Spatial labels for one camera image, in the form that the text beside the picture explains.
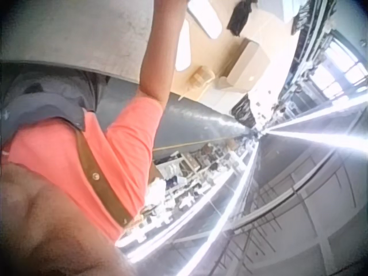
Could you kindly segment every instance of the coral shirt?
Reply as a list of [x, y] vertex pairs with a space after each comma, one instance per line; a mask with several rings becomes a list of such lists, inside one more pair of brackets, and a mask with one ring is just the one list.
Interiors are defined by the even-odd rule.
[[[154, 137], [163, 110], [153, 99], [136, 97], [103, 133], [94, 113], [85, 113], [83, 133], [112, 189], [134, 217], [144, 205]], [[95, 195], [79, 162], [75, 131], [62, 119], [20, 130], [6, 147], [6, 162], [42, 175], [64, 191], [87, 218], [116, 241], [123, 229]]]

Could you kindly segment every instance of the ceiling light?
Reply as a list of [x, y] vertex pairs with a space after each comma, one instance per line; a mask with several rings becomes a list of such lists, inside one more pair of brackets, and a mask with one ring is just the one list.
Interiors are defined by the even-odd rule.
[[208, 0], [191, 0], [188, 9], [211, 39], [220, 36], [223, 25]]
[[332, 147], [351, 148], [353, 150], [363, 151], [368, 153], [368, 139], [360, 137], [338, 135], [338, 134], [319, 134], [319, 133], [301, 133], [287, 131], [267, 131], [272, 135], [283, 137], [298, 138], [307, 141], [322, 143]]
[[331, 106], [329, 108], [325, 108], [325, 109], [316, 111], [312, 114], [309, 114], [309, 115], [306, 115], [306, 116], [303, 116], [303, 117], [300, 117], [300, 118], [296, 118], [294, 120], [284, 122], [284, 123], [281, 123], [281, 124], [276, 125], [276, 126], [272, 126], [271, 128], [266, 129], [266, 131], [271, 131], [273, 129], [283, 128], [283, 127], [286, 127], [288, 125], [294, 125], [294, 124], [297, 124], [299, 122], [305, 122], [305, 121], [309, 121], [309, 120], [312, 120], [312, 119], [315, 119], [315, 118], [318, 118], [318, 117], [326, 116], [326, 115], [329, 115], [329, 114], [334, 113], [334, 112], [342, 111], [342, 110], [345, 110], [345, 109], [349, 109], [353, 106], [360, 105], [360, 104], [362, 104], [364, 102], [367, 102], [367, 101], [368, 101], [368, 94], [364, 94], [364, 95], [361, 95], [359, 97], [353, 98], [353, 99], [351, 99], [347, 102], [340, 102], [339, 104], [335, 104], [334, 106]]

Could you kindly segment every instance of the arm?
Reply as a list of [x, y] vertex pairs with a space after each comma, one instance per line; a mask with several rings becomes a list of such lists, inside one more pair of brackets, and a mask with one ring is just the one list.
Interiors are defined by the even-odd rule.
[[141, 67], [138, 96], [153, 98], [163, 108], [173, 82], [186, 8], [187, 0], [155, 0], [154, 19]]
[[45, 179], [8, 164], [0, 188], [0, 246], [14, 275], [132, 275], [114, 245]]

